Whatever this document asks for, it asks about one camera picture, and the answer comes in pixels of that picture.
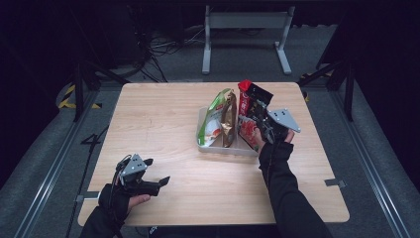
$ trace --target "table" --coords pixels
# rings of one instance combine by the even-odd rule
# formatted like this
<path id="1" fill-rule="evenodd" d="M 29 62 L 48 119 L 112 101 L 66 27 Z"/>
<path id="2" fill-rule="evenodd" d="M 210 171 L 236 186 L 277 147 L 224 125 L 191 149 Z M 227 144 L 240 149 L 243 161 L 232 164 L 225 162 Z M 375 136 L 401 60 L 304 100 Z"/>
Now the table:
<path id="1" fill-rule="evenodd" d="M 293 140 L 290 168 L 299 187 L 325 222 L 346 222 L 350 215 L 340 189 L 326 186 L 334 174 L 299 86 L 292 82 L 256 82 L 274 97 L 268 109 L 287 107 L 301 128 Z M 195 139 L 198 111 L 219 91 L 237 83 L 129 83 L 117 102 L 88 191 L 111 182 L 115 166 L 138 153 L 153 158 L 144 180 L 170 176 L 157 197 L 135 207 L 129 226 L 274 223 L 267 189 L 256 157 L 202 153 Z M 84 200 L 83 225 L 97 205 Z"/>

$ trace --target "brown snack bag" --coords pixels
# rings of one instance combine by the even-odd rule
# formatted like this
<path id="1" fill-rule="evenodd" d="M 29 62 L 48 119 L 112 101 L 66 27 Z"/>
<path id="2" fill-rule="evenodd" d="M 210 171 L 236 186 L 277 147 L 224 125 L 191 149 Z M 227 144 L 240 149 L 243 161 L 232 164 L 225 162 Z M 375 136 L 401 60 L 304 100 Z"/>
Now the brown snack bag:
<path id="1" fill-rule="evenodd" d="M 232 145 L 236 136 L 237 111 L 237 98 L 232 89 L 226 98 L 226 103 L 222 110 L 222 141 L 225 148 Z"/>

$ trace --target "green snack bag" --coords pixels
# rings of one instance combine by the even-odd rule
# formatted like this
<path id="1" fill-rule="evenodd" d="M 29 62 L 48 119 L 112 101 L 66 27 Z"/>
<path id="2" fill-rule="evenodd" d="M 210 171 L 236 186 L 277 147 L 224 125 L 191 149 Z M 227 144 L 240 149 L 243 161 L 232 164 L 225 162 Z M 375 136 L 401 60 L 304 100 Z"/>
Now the green snack bag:
<path id="1" fill-rule="evenodd" d="M 225 94 L 231 91 L 231 88 L 225 88 L 216 98 L 207 109 L 206 117 L 204 119 L 203 125 L 201 125 L 200 131 L 198 132 L 198 145 L 209 147 L 216 138 L 222 132 L 222 111 L 226 103 Z"/>

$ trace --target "black cable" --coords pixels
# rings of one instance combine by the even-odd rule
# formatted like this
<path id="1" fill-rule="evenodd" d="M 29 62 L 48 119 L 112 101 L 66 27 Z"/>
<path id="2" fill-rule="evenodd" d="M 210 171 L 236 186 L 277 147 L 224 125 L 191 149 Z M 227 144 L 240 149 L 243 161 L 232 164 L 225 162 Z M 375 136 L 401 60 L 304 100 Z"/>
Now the black cable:
<path id="1" fill-rule="evenodd" d="M 97 135 L 95 135 L 95 134 L 93 134 L 93 135 L 92 135 L 92 136 L 93 136 L 93 140 L 92 140 L 92 142 L 91 142 L 91 144 L 90 144 L 90 148 L 89 148 L 89 156 L 88 156 L 88 158 L 87 158 L 86 165 L 85 165 L 85 167 L 84 167 L 83 176 L 82 176 L 82 179 L 81 179 L 81 182 L 80 182 L 80 185 L 79 185 L 78 191 L 77 191 L 77 195 L 80 195 L 81 189 L 82 189 L 82 187 L 83 187 L 84 179 L 86 178 L 87 169 L 88 169 L 88 167 L 89 167 L 89 162 L 90 162 L 90 159 L 92 158 L 92 153 L 93 153 L 93 150 L 94 150 L 95 146 L 96 146 L 97 144 L 99 144 L 99 143 L 98 143 L 99 138 L 102 136 L 102 134 L 104 134 L 104 133 L 105 133 L 105 131 L 106 131 L 106 130 L 108 130 L 108 128 L 109 128 L 109 125 L 105 127 L 105 129 L 104 129 L 104 130 L 103 130 L 103 131 L 99 134 L 99 136 L 97 136 Z M 68 238 L 68 237 L 69 237 L 69 235 L 70 235 L 70 230 L 71 230 L 71 226 L 72 226 L 72 224 L 73 224 L 73 220 L 74 220 L 74 213 L 75 213 L 75 211 L 76 211 L 76 208 L 77 208 L 77 201 L 75 201 L 75 202 L 74 202 L 74 204 L 73 204 L 73 209 L 72 209 L 72 212 L 71 212 L 70 221 L 69 221 L 69 223 L 68 223 L 67 232 L 66 232 L 66 234 L 65 234 L 65 237 L 66 237 L 66 238 Z"/>

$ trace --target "snack bag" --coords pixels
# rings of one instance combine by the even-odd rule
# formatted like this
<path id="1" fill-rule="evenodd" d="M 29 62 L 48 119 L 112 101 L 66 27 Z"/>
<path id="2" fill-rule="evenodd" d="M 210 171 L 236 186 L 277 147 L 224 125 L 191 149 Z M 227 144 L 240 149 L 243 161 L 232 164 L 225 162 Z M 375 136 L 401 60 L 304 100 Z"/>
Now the snack bag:
<path id="1" fill-rule="evenodd" d="M 255 118 L 263 118 L 264 111 L 258 105 L 267 107 L 272 99 L 272 94 L 256 86 L 248 79 L 238 83 L 240 89 L 239 111 L 238 111 L 238 134 L 253 148 L 259 150 L 255 140 L 257 123 Z"/>
<path id="2" fill-rule="evenodd" d="M 222 132 L 221 119 L 222 111 L 226 103 L 225 94 L 230 90 L 231 88 L 225 88 L 219 92 L 208 107 L 203 125 L 198 132 L 198 145 L 205 147 L 211 146 Z"/>
<path id="3" fill-rule="evenodd" d="M 222 141 L 223 147 L 230 147 L 235 139 L 237 121 L 237 99 L 232 89 L 222 110 Z"/>

